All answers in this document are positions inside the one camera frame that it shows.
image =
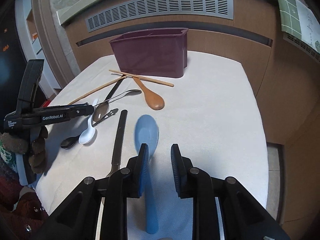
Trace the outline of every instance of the brown glove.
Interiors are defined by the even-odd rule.
[[[39,137],[31,143],[31,155],[29,163],[34,173],[43,173],[47,166],[45,154],[45,140],[48,137],[48,130],[41,127]],[[25,154],[28,151],[29,142],[17,136],[4,133],[1,137],[3,148],[9,153]]]

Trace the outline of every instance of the chopstick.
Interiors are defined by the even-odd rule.
[[[144,81],[150,81],[150,82],[153,82],[153,83],[166,85],[166,86],[169,86],[169,87],[173,87],[174,86],[174,84],[171,84],[171,83],[168,83],[168,82],[164,82],[164,81],[161,81],[161,80],[157,80],[157,79],[153,79],[153,78],[142,77],[142,76],[133,75],[133,74],[130,74],[130,73],[121,72],[121,71],[117,71],[117,70],[111,70],[111,69],[109,69],[109,71],[110,72],[114,72],[114,73],[118,73],[118,74],[122,74],[122,75],[127,75],[127,76],[130,76],[130,77],[136,77],[136,78],[139,78],[139,79],[144,80]]]
[[[98,87],[98,88],[96,88],[96,89],[94,89],[94,90],[91,90],[90,92],[84,94],[83,96],[80,96],[80,97],[77,98],[76,100],[73,100],[73,101],[72,101],[71,103],[69,103],[68,105],[72,105],[72,104],[74,104],[75,102],[78,102],[80,99],[83,99],[83,98],[87,97],[88,95],[91,95],[91,94],[93,94],[94,92],[97,92],[97,91],[99,91],[99,90],[101,90],[101,89],[103,89],[103,88],[105,88],[105,87],[108,87],[108,86],[110,86],[110,85],[112,85],[112,84],[114,84],[114,83],[118,82],[119,80],[124,79],[124,78],[126,78],[126,77],[127,77],[127,76],[117,78],[117,79],[115,79],[115,80],[113,80],[113,81],[110,81],[109,83],[106,83],[106,84],[104,84],[104,85],[102,85],[102,86],[100,86],[100,87]]]

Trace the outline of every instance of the utensil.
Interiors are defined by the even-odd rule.
[[[114,99],[114,98],[116,98],[116,97],[119,97],[119,96],[122,95],[122,94],[125,94],[125,95],[123,96],[123,97],[125,97],[125,96],[128,96],[128,95],[133,96],[133,95],[138,95],[138,94],[141,94],[141,93],[142,93],[142,91],[141,91],[140,89],[130,89],[130,90],[127,90],[127,91],[125,91],[125,92],[123,92],[123,93],[121,93],[121,94],[119,94],[119,95],[116,95],[116,96],[114,96],[114,97],[112,97],[112,98],[109,98],[109,99],[107,99],[107,100],[105,100],[105,101],[97,104],[97,106],[100,106],[100,104],[104,104],[106,101],[109,102],[111,99]]]
[[[122,76],[122,77],[117,78],[117,79],[115,79],[115,80],[113,80],[113,81],[110,81],[110,82],[108,82],[108,83],[106,83],[106,84],[104,84],[104,85],[102,85],[102,86],[100,86],[100,87],[98,87],[98,88],[96,88],[96,89],[94,89],[94,90],[91,90],[90,92],[84,94],[83,96],[80,96],[79,98],[73,100],[73,101],[72,101],[71,103],[69,103],[68,105],[72,105],[72,104],[74,104],[75,102],[78,102],[79,100],[87,97],[88,95],[91,95],[91,94],[93,94],[94,92],[97,92],[97,91],[99,91],[99,90],[101,90],[101,89],[103,89],[103,88],[105,88],[105,87],[108,87],[108,86],[110,86],[110,85],[112,85],[112,84],[114,84],[114,83],[118,82],[119,80],[124,79],[124,78],[126,78],[126,77],[127,77],[127,76]]]
[[[126,72],[121,72],[121,71],[117,71],[117,70],[111,70],[111,69],[109,69],[109,71],[110,72],[114,72],[114,73],[118,73],[118,74],[122,74],[122,75],[126,75],[126,76],[130,76],[130,77],[136,77],[136,78],[139,78],[139,79],[144,80],[144,81],[151,81],[153,83],[166,85],[166,86],[169,86],[169,87],[173,87],[174,86],[174,84],[172,84],[172,83],[168,83],[168,82],[157,80],[157,79],[153,79],[153,78],[147,78],[147,77],[138,76],[138,75],[134,75],[134,74],[126,73]]]
[[[98,103],[98,101],[99,101],[98,98],[95,99],[95,100],[93,101],[93,104],[92,104],[92,105],[96,105],[96,104]],[[88,128],[87,128],[86,130],[84,130],[84,131],[82,132],[82,134],[80,135],[80,137],[79,137],[79,143],[80,143],[80,144],[87,144],[87,143],[89,143],[89,142],[92,140],[95,132],[96,132],[96,129],[95,129],[94,127],[92,127],[92,115],[90,115],[90,117],[88,118]]]
[[[146,143],[149,148],[149,160],[158,145],[159,128],[155,119],[148,114],[140,116],[134,129],[134,146],[139,154],[142,143]],[[156,203],[153,195],[153,189],[150,178],[149,164],[146,175],[146,184],[144,192],[145,206],[146,206],[146,232],[154,234],[159,229],[158,217],[156,212]]]
[[[99,123],[103,122],[104,120],[108,119],[109,117],[115,115],[118,112],[118,108],[112,109],[109,113],[105,114],[100,121],[94,123],[92,125],[92,127],[96,127]],[[67,139],[64,139],[60,146],[62,149],[71,149],[73,146],[75,146],[76,142],[79,140],[81,134],[79,134],[78,136],[74,136],[74,137],[69,137]]]
[[[146,88],[139,78],[133,77],[133,80],[144,92],[144,98],[146,100],[146,103],[151,109],[161,110],[162,108],[164,108],[164,100],[161,96]]]
[[[117,81],[117,83],[114,85],[114,87],[111,89],[111,91],[107,95],[106,99],[101,104],[99,104],[95,109],[93,113],[93,120],[95,122],[98,122],[108,112],[109,102],[108,101],[105,102],[105,101],[110,99],[113,96],[113,94],[116,92],[116,90],[118,89],[122,81],[123,79],[120,79],[119,81]]]
[[[106,177],[110,177],[113,173],[119,170],[120,161],[121,161],[121,151],[122,151],[122,143],[124,137],[124,127],[125,122],[127,120],[127,110],[122,110],[119,118],[115,146],[113,147],[112,160],[111,160],[111,171]]]
[[[118,108],[112,109],[109,113],[105,114],[99,121],[94,123],[92,127],[96,127],[99,123],[103,122],[104,120],[108,119],[109,117],[115,115],[118,112]]]

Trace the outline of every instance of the white tablecloth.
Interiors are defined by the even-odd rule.
[[[98,59],[81,72],[51,105],[65,105],[115,78],[109,69],[118,70],[113,55]],[[213,177],[234,176],[266,206],[268,194],[268,159],[260,113],[242,65],[231,59],[188,52],[188,67],[179,79],[160,78],[174,83],[168,87],[143,82],[164,98],[160,111],[150,109],[143,94],[127,96],[110,103],[119,112],[99,124],[95,140],[89,145],[60,148],[63,139],[80,134],[87,127],[87,117],[48,126],[46,149],[49,169],[38,180],[36,193],[50,215],[79,182],[87,177],[105,177],[111,169],[116,129],[120,111],[128,110],[120,167],[136,156],[133,131],[137,119],[150,114],[159,126],[159,143],[150,161],[151,179],[156,196],[159,231],[144,231],[144,200],[128,199],[128,239],[191,239],[192,199],[179,199],[175,191],[170,148],[179,145],[182,156]],[[102,101],[112,86],[78,103],[95,98]],[[126,78],[115,94],[138,86]]]

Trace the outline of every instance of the air vent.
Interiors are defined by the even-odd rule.
[[[295,36],[289,33],[284,33],[283,38],[284,40],[288,41],[292,45],[303,50],[310,57],[312,57],[317,63],[320,63],[320,54],[317,51],[315,51],[312,47],[310,47],[308,44],[304,43],[303,41],[299,40],[298,38],[296,38]]]
[[[233,20],[233,0],[130,0],[86,19],[88,32],[114,23],[155,15],[194,14]]]

